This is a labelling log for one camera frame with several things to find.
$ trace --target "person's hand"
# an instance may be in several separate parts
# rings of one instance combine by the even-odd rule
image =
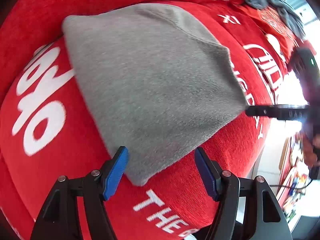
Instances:
[[[303,159],[304,163],[309,167],[320,166],[320,160],[318,160],[317,155],[313,153],[313,146],[320,148],[320,134],[317,134],[312,141],[309,142],[305,133],[301,133],[302,145],[303,145]]]

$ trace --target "silver screw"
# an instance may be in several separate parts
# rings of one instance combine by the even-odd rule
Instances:
[[[264,182],[264,177],[258,176],[257,177],[257,182],[260,182],[260,183]]]
[[[65,180],[66,180],[66,176],[64,176],[64,175],[61,175],[61,176],[58,177],[58,181],[59,182],[63,182]]]
[[[100,174],[100,171],[99,170],[93,170],[93,171],[91,171],[91,175],[92,176],[98,176]]]
[[[225,177],[230,177],[231,176],[231,172],[230,171],[223,171],[222,175]]]

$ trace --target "blue gripper pad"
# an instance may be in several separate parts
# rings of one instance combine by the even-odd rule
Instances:
[[[217,181],[216,181],[214,175],[212,174],[212,172],[210,171],[210,168],[208,167],[208,165],[207,165],[204,157],[200,153],[200,151],[204,152],[204,150],[200,147],[198,147],[195,150],[195,162],[196,162],[197,169],[199,171],[199,174],[201,176],[202,182],[204,184],[204,187],[207,191],[208,196],[212,197],[212,199],[214,201],[219,201],[220,195],[217,192]]]
[[[111,161],[113,161],[114,158],[116,158],[116,160],[114,161],[109,174],[105,178],[105,183],[103,183],[105,185],[103,191],[103,197],[105,200],[108,200],[116,192],[122,174],[124,173],[124,169],[128,163],[128,149],[124,146],[121,146]]]

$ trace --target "folded garment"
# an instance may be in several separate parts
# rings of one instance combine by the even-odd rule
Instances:
[[[187,11],[138,4],[69,16],[63,32],[76,80],[111,155],[144,185],[247,106],[228,48]]]
[[[299,38],[305,38],[304,24],[294,9],[285,0],[244,0],[247,4],[256,9],[264,9],[272,5],[277,9],[279,16],[290,30]]]

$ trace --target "gray fabric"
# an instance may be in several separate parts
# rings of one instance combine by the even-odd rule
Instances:
[[[290,30],[299,38],[305,38],[304,24],[294,9],[285,0],[244,0],[247,4],[256,9],[264,9],[269,4],[276,8],[279,16]]]
[[[111,155],[135,185],[180,160],[246,107],[228,49],[183,9],[138,4],[69,16],[76,80]]]

